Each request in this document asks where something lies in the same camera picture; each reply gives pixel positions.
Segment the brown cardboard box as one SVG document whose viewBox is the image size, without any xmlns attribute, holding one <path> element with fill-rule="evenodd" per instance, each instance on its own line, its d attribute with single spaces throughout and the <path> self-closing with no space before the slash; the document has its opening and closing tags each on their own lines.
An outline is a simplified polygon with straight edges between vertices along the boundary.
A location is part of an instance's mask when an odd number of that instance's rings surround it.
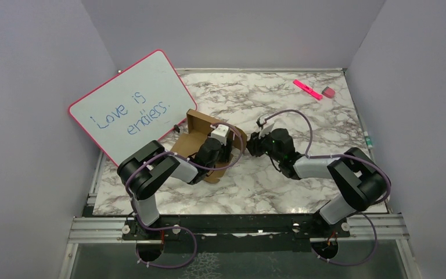
<svg viewBox="0 0 446 279">
<path fill-rule="evenodd" d="M 240 128 L 235 128 L 239 135 L 229 130 L 228 135 L 222 140 L 213 138 L 211 133 L 213 126 L 219 123 L 218 119 L 190 109 L 187 114 L 188 133 L 182 134 L 176 141 L 171 151 L 189 158 L 191 162 L 201 165 L 204 168 L 198 169 L 198 175 L 192 184 L 204 180 L 210 184 L 216 184 L 225 174 L 223 167 L 231 164 L 233 149 L 239 151 L 246 149 L 247 135 Z"/>
</svg>

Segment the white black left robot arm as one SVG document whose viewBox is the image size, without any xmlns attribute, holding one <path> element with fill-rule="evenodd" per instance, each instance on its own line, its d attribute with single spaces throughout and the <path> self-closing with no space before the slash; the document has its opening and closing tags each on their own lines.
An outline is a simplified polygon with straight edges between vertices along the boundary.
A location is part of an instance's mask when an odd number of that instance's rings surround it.
<svg viewBox="0 0 446 279">
<path fill-rule="evenodd" d="M 220 142 L 208 137 L 195 154 L 183 159 L 153 140 L 123 161 L 117 174 L 130 197 L 138 232 L 147 239 L 159 233 L 155 193 L 168 178 L 189 185 L 201 182 L 212 175 L 218 163 L 230 161 L 232 144 L 231 139 Z"/>
</svg>

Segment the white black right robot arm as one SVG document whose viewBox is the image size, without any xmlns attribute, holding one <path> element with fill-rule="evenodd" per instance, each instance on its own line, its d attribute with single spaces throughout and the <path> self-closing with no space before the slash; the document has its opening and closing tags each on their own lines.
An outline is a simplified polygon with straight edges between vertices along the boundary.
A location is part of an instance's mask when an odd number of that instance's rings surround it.
<svg viewBox="0 0 446 279">
<path fill-rule="evenodd" d="M 367 210 L 390 193 L 390 179 L 359 148 L 345 153 L 307 156 L 296 151 L 284 128 L 251 134 L 247 150 L 254 157 L 267 155 L 278 171 L 292 180 L 324 178 L 340 193 L 312 215 L 310 229 L 325 237 L 346 217 Z"/>
</svg>

